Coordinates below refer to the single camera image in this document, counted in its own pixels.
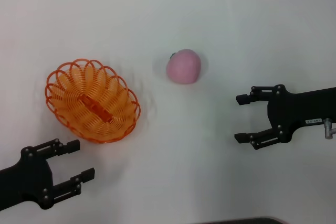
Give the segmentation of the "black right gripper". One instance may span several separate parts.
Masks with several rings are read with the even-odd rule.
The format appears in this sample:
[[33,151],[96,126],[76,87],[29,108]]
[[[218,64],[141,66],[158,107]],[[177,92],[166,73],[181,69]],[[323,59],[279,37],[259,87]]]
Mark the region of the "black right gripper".
[[234,135],[239,144],[250,143],[258,150],[277,143],[288,143],[293,133],[306,126],[323,125],[326,139],[335,136],[335,88],[291,93],[284,85],[252,86],[249,94],[236,97],[239,105],[268,101],[267,113],[273,129]]

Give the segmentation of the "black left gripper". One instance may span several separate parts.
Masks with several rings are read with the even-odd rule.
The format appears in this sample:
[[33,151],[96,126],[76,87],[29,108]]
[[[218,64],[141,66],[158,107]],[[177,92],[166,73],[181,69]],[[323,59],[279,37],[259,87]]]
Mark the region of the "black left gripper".
[[80,150],[80,141],[63,144],[58,138],[21,150],[19,161],[1,170],[1,210],[25,201],[37,203],[41,209],[81,194],[81,184],[94,179],[90,168],[60,184],[54,185],[47,159]]

